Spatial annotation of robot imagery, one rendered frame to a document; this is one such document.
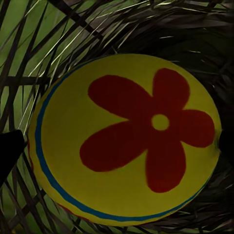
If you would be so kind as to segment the wicker basket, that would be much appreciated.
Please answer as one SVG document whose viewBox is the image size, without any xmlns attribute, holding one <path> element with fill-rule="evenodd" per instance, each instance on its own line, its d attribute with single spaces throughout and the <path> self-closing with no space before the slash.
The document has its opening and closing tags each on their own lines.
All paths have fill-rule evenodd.
<svg viewBox="0 0 234 234">
<path fill-rule="evenodd" d="M 8 10 L 10 1 L 11 0 L 4 0 L 2 8 L 0 10 L 0 28 L 4 21 L 4 17 Z M 23 111 L 22 111 L 23 105 L 21 107 L 21 118 L 20 118 L 17 130 L 20 129 L 22 125 L 22 119 L 24 117 L 25 111 L 28 107 L 28 104 L 33 94 L 34 94 L 34 103 L 33 103 L 27 123 L 29 122 L 32 112 L 36 108 L 36 102 L 39 97 L 39 94 L 41 94 L 41 97 L 42 97 L 45 94 L 45 92 L 48 90 L 50 85 L 54 84 L 57 81 L 57 79 L 61 77 L 63 74 L 65 74 L 67 71 L 73 69 L 77 65 L 83 62 L 86 62 L 88 60 L 106 56 L 106 55 L 117 54 L 117 52 L 120 49 L 132 44 L 133 42 L 139 41 L 141 39 L 144 39 L 152 35 L 154 35 L 155 37 L 153 40 L 149 40 L 146 43 L 136 47 L 135 49 L 142 47 L 150 42 L 153 42 L 153 41 L 155 42 L 149 45 L 148 47 L 146 47 L 145 49 L 143 49 L 142 51 L 138 52 L 138 54 L 156 56 L 157 54 L 160 54 L 165 48 L 168 48 L 170 46 L 173 46 L 175 44 L 181 43 L 189 39 L 198 39 L 196 52 L 195 51 L 183 51 L 183 52 L 168 53 L 163 56 L 160 56 L 160 58 L 166 59 L 166 58 L 178 55 L 178 54 L 195 54 L 195 58 L 179 59 L 179 60 L 171 60 L 171 61 L 194 61 L 193 69 L 185 68 L 185 67 L 183 68 L 186 69 L 188 72 L 190 72 L 192 75 L 194 75 L 194 77 L 196 77 L 196 79 L 200 81 L 202 84 L 205 83 L 209 85 L 206 89 L 210 93 L 211 97 L 214 100 L 214 103 L 217 106 L 217 110 L 219 111 L 219 116 L 221 118 L 222 129 L 228 130 L 226 127 L 225 121 L 223 119 L 223 116 L 222 116 L 222 113 L 223 113 L 224 117 L 226 118 L 226 120 L 228 121 L 231 127 L 231 131 L 234 132 L 234 120 L 233 120 L 232 113 L 231 113 L 231 110 L 234 112 L 234 98 L 229 97 L 222 90 L 224 89 L 226 92 L 228 92 L 230 95 L 234 97 L 234 84 L 228 78 L 228 76 L 230 76 L 234 79 L 234 53 L 232 54 L 232 56 L 229 56 L 225 54 L 224 52 L 220 51 L 219 49 L 217 49 L 216 47 L 214 47 L 213 45 L 209 44 L 205 40 L 201 39 L 201 35 L 204 35 L 204 34 L 210 34 L 213 36 L 213 34 L 211 33 L 203 32 L 203 29 L 206 29 L 206 30 L 209 30 L 209 31 L 218 33 L 220 35 L 234 39 L 234 36 L 232 35 L 224 34 L 218 31 L 205 28 L 205 27 L 217 27 L 217 28 L 221 28 L 221 29 L 234 32 L 234 8 L 228 5 L 228 4 L 234 4 L 234 0 L 177 0 L 172 3 L 164 3 L 168 0 L 161 0 L 156 3 L 155 3 L 155 0 L 136 0 L 133 4 L 131 4 L 130 6 L 126 8 L 118 10 L 118 8 L 120 8 L 119 6 L 112 13 L 108 13 L 100 17 L 97 17 L 97 15 L 119 4 L 124 4 L 128 0 L 123 0 L 119 3 L 113 4 L 110 6 L 108 5 L 107 7 L 104 7 L 98 10 L 97 8 L 100 7 L 101 5 L 112 3 L 115 0 L 97 0 L 91 7 L 80 10 L 80 11 L 77 11 L 77 10 L 87 0 L 47 0 L 48 2 L 50 2 L 52 5 L 54 5 L 58 9 L 57 14 L 56 14 L 56 19 L 54 22 L 54 26 L 53 26 L 53 30 L 32 50 L 33 45 L 36 40 L 36 36 L 38 34 L 39 28 L 41 26 L 41 23 L 45 14 L 45 11 L 47 9 L 47 5 L 48 5 L 48 2 L 47 2 L 46 7 L 43 11 L 43 14 L 41 15 L 40 21 L 37 27 L 35 28 L 35 32 L 27 48 L 27 51 L 23 57 L 19 70 L 17 71 L 15 76 L 9 76 L 8 74 L 10 72 L 10 68 L 13 63 L 16 50 L 18 49 L 17 47 L 20 41 L 20 37 L 22 35 L 22 31 L 23 31 L 28 13 L 36 5 L 38 1 L 39 0 L 37 0 L 33 4 L 33 6 L 30 8 L 32 4 L 32 0 L 29 0 L 26 10 L 24 12 L 23 18 L 16 25 L 16 27 L 9 34 L 7 39 L 4 41 L 4 43 L 0 47 L 0 51 L 1 51 L 2 48 L 5 46 L 5 44 L 8 42 L 8 40 L 10 39 L 10 37 L 12 36 L 12 34 L 15 32 L 17 27 L 19 26 L 18 32 L 15 36 L 14 42 L 7 56 L 7 60 L 5 61 L 3 70 L 0 74 L 0 101 L 1 101 L 1 96 L 3 93 L 4 87 L 9 86 L 9 97 L 8 97 L 6 106 L 4 108 L 4 111 L 0 120 L 0 135 L 2 135 L 3 133 L 8 117 L 9 117 L 9 133 L 15 130 L 15 123 L 14 123 L 15 117 L 14 117 L 13 102 L 16 97 L 19 86 L 22 85 L 22 101 L 23 101 L 24 85 L 33 85 Z M 147 2 L 150 2 L 150 4 L 142 8 L 138 8 L 140 5 L 147 3 Z M 203 2 L 208 2 L 209 3 L 208 6 L 205 7 L 205 6 L 197 5 Z M 74 9 L 72 9 L 71 6 L 76 5 L 76 4 L 78 5 Z M 214 8 L 216 4 L 220 4 L 226 9 Z M 55 26 L 60 11 L 66 14 L 66 16 L 57 24 L 57 26 Z M 59 41 L 54 45 L 54 47 L 43 57 L 43 59 L 35 66 L 35 68 L 26 77 L 23 77 L 26 64 L 48 42 L 48 40 L 51 40 L 52 36 L 66 22 L 68 22 L 69 18 L 71 18 L 74 21 L 71 28 L 64 35 L 63 35 L 64 31 L 62 32 Z M 79 26 L 80 28 L 78 30 L 77 36 L 73 39 L 75 41 L 71 48 L 70 54 L 60 64 L 57 63 L 56 68 L 49 75 L 47 75 L 51 64 L 64 52 L 64 50 L 71 44 L 71 42 L 73 42 L 72 40 L 66 46 L 73 31 L 77 29 Z M 184 34 L 185 36 L 199 35 L 199 38 L 176 38 L 176 39 L 166 39 L 165 37 L 158 38 L 157 33 L 165 31 L 165 30 L 170 30 L 170 29 L 185 29 L 185 30 L 200 29 L 200 33 Z M 83 30 L 84 30 L 84 33 L 80 41 L 80 44 L 75 48 L 76 42 Z M 92 39 L 85 44 L 85 41 L 92 34 L 93 34 Z M 66 41 L 63 51 L 54 59 L 58 46 L 66 38 L 67 38 L 67 41 Z M 207 47 L 206 45 L 199 45 L 200 41 L 206 42 L 212 48 Z M 228 61 L 224 58 L 219 58 L 213 55 L 208 55 L 202 52 L 198 52 L 198 47 L 203 47 L 203 48 L 217 51 L 221 55 L 223 55 L 225 58 L 227 58 Z M 87 48 L 88 48 L 88 51 L 85 54 L 85 56 L 79 62 L 75 63 L 77 58 Z M 52 52 L 53 54 L 48 63 L 48 66 L 40 74 L 44 59 L 48 55 L 50 55 Z M 206 61 L 202 58 L 196 58 L 197 54 L 202 54 L 203 56 L 205 56 L 206 58 L 208 58 L 215 64 L 209 61 Z M 215 78 L 212 78 L 205 74 L 205 73 L 211 74 L 211 72 L 195 70 L 194 69 L 195 61 L 203 61 L 220 71 L 218 72 Z M 38 71 L 37 76 L 30 77 L 30 75 L 33 73 L 33 71 L 37 68 L 37 66 L 41 62 L 42 64 Z M 226 73 L 228 76 L 223 75 L 222 74 L 223 72 Z M 222 83 L 218 81 L 220 76 L 222 76 L 227 86 L 223 85 Z M 40 85 L 38 88 L 37 94 L 36 94 L 36 85 Z M 221 87 L 222 89 L 220 89 L 219 87 Z M 219 98 L 217 98 L 217 96 L 215 96 L 213 93 L 211 93 L 212 88 L 215 89 L 215 91 L 224 100 L 224 102 L 220 100 Z M 29 127 L 25 132 L 27 137 L 28 137 L 28 130 L 29 130 Z M 28 142 L 26 141 L 25 146 L 27 145 L 28 145 Z M 20 171 L 17 167 L 17 164 L 15 164 L 11 170 L 14 193 L 7 179 L 4 181 L 4 186 L 6 190 L 8 191 L 8 194 L 10 195 L 12 202 L 15 205 L 15 216 L 9 222 L 7 222 L 3 214 L 3 200 L 2 200 L 3 193 L 2 193 L 2 187 L 0 187 L 0 234 L 12 234 L 13 229 L 18 224 L 20 224 L 25 229 L 27 234 L 32 234 L 25 219 L 25 216 L 29 212 L 32 213 L 42 234 L 58 234 L 53 220 L 58 224 L 58 226 L 61 228 L 61 230 L 65 234 L 75 234 L 77 230 L 79 230 L 82 234 L 92 234 L 79 226 L 81 222 L 80 217 L 78 217 L 77 221 L 75 222 L 71 218 L 70 213 L 61 207 L 62 210 L 66 213 L 66 215 L 68 216 L 68 218 L 74 225 L 72 230 L 70 230 L 63 223 L 62 220 L 59 220 L 58 217 L 56 217 L 55 214 L 52 213 L 48 209 L 46 202 L 44 200 L 44 196 L 46 195 L 46 192 L 44 191 L 44 189 L 42 190 L 39 189 L 39 186 L 36 181 L 36 176 L 33 172 L 33 169 L 31 169 L 29 165 L 29 162 L 26 158 L 24 151 L 21 154 L 22 154 L 24 178 L 22 178 Z M 202 192 L 199 193 L 198 196 L 211 196 L 211 195 L 222 194 L 225 189 L 234 185 L 233 183 L 230 186 L 228 186 L 228 184 L 234 178 L 234 172 L 226 176 L 228 171 L 232 168 L 230 163 L 225 170 L 216 173 L 217 170 L 220 168 L 220 166 L 224 163 L 226 159 L 227 158 L 225 158 L 223 153 L 220 152 L 220 157 L 219 157 L 219 160 L 217 162 L 217 165 L 215 167 L 215 171 L 212 177 L 218 174 L 221 174 L 221 175 L 215 181 L 211 177 L 211 180 L 213 183 L 208 186 L 205 186 L 205 188 L 202 190 Z M 33 198 L 31 197 L 29 190 L 26 186 L 25 169 L 24 169 L 23 160 L 25 162 L 25 165 L 28 169 L 28 172 L 34 184 L 35 196 Z M 26 205 L 22 209 L 20 208 L 20 205 L 17 201 L 17 181 L 19 183 L 23 196 L 26 200 Z M 224 184 L 220 188 L 218 188 L 220 183 L 224 183 Z M 204 191 L 211 187 L 217 187 L 218 189 Z M 40 215 L 36 208 L 36 205 L 38 204 L 38 202 L 40 202 L 43 206 L 43 209 L 45 211 L 45 214 L 47 216 L 47 219 L 49 221 L 49 224 L 53 233 L 43 224 L 40 218 Z M 200 207 L 199 209 L 195 209 L 195 206 L 198 206 L 198 205 L 204 205 L 204 206 Z M 191 207 L 191 206 L 194 206 L 194 211 L 191 211 L 191 212 L 177 211 L 177 213 L 174 213 L 168 216 L 168 217 L 172 217 L 175 219 L 172 219 L 172 220 L 159 219 L 157 221 L 153 221 L 153 222 L 149 222 L 149 223 L 145 223 L 141 225 L 136 225 L 134 227 L 145 232 L 146 234 L 152 234 L 152 233 L 146 231 L 145 229 L 158 231 L 158 234 L 160 234 L 160 232 L 166 232 L 167 234 L 194 234 L 194 233 L 184 232 L 180 230 L 199 231 L 199 233 L 196 233 L 196 234 L 234 234 L 234 231 L 225 232 L 225 230 L 228 230 L 234 227 L 234 187 L 226 195 L 222 194 L 222 197 L 214 201 L 190 202 L 184 208 Z M 192 214 L 192 213 L 195 213 L 195 214 L 191 216 L 181 217 L 181 218 L 175 217 L 175 215 Z M 93 230 L 96 231 L 97 234 L 114 234 L 114 232 L 111 231 L 107 225 L 99 225 L 97 223 L 93 224 L 92 222 L 89 222 L 87 220 L 84 220 L 84 221 L 91 228 L 93 228 Z M 113 226 L 113 227 L 122 231 L 122 234 L 140 234 L 140 233 L 128 231 L 127 230 L 128 226 L 125 226 L 125 227 Z"/>
</svg>

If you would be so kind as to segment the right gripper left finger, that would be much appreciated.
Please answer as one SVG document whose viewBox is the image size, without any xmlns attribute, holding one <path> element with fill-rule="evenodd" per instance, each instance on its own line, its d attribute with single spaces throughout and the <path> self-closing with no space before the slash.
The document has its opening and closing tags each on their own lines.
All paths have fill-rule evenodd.
<svg viewBox="0 0 234 234">
<path fill-rule="evenodd" d="M 0 135 L 0 187 L 25 148 L 21 129 Z"/>
</svg>

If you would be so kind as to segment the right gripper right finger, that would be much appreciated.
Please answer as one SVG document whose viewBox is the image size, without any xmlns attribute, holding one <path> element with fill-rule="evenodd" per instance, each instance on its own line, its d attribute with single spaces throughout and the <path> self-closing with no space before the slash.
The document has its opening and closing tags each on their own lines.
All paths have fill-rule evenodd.
<svg viewBox="0 0 234 234">
<path fill-rule="evenodd" d="M 222 129 L 218 147 L 234 169 L 234 132 Z"/>
</svg>

